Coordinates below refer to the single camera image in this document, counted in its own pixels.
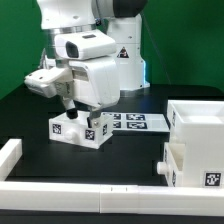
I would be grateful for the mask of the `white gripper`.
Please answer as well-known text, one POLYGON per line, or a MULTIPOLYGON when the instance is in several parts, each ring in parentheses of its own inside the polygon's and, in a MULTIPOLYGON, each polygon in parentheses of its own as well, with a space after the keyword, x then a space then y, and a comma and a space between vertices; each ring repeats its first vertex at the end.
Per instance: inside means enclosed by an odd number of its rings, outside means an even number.
MULTIPOLYGON (((69 65, 73 71, 72 98, 91 106, 87 124, 89 128, 96 128, 101 116, 98 109, 116 105, 120 98, 116 63, 112 57, 106 56, 86 61, 70 61, 69 65)), ((67 117, 76 119, 78 111, 74 101, 64 99, 63 104, 67 117)))

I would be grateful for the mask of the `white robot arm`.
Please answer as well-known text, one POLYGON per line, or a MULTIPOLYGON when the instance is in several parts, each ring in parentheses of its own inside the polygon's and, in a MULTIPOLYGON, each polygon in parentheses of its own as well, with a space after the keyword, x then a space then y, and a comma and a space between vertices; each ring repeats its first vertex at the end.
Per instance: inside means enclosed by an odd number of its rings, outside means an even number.
POLYGON ((45 70, 55 74, 49 90, 57 94, 58 84, 69 85, 62 96, 67 117, 77 118, 84 104, 88 126, 97 126, 122 91, 144 87, 140 12, 147 0, 36 1, 48 35, 45 70))

